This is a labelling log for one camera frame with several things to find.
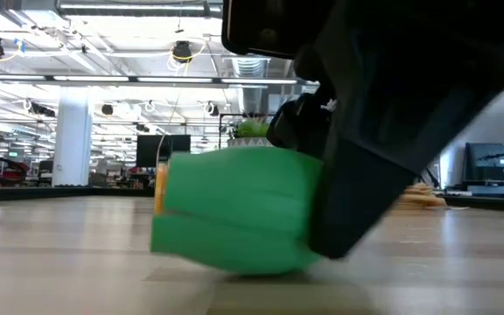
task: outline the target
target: white wall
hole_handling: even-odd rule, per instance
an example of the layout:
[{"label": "white wall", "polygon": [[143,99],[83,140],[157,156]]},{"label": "white wall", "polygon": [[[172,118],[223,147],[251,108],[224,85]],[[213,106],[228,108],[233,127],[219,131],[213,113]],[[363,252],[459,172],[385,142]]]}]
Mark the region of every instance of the white wall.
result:
[{"label": "white wall", "polygon": [[495,99],[441,154],[441,184],[460,182],[466,143],[504,144],[504,94]]}]

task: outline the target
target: white column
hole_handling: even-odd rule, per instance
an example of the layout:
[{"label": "white column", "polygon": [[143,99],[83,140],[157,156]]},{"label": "white column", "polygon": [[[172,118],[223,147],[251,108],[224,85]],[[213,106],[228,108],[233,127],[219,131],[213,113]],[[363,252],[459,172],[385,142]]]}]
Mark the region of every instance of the white column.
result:
[{"label": "white column", "polygon": [[88,88],[61,88],[52,186],[88,184],[93,108]]}]

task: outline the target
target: green plant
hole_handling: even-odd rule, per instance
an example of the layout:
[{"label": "green plant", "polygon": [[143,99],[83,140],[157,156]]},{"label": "green plant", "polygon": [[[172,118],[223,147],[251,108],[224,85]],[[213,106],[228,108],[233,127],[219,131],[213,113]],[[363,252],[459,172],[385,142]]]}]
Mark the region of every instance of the green plant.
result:
[{"label": "green plant", "polygon": [[266,137],[270,125],[256,119],[248,119],[234,127],[233,137]]}]

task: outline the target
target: desk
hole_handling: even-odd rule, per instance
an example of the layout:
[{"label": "desk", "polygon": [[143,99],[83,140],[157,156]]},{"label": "desk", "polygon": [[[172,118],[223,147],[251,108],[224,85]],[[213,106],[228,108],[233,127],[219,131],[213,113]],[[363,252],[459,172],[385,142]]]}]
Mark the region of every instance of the desk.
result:
[{"label": "desk", "polygon": [[344,261],[241,278],[150,254],[153,203],[0,202],[0,315],[504,315],[504,212],[393,210]]},{"label": "desk", "polygon": [[504,194],[504,180],[464,180],[462,186],[474,196]]}]

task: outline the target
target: potted plant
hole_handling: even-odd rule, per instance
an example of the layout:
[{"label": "potted plant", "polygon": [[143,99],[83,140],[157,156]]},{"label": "potted plant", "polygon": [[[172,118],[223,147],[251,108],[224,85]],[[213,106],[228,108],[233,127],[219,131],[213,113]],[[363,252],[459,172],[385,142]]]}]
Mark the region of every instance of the potted plant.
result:
[{"label": "potted plant", "polygon": [[247,118],[229,130],[228,146],[271,146],[266,138],[270,124],[265,117]]}]

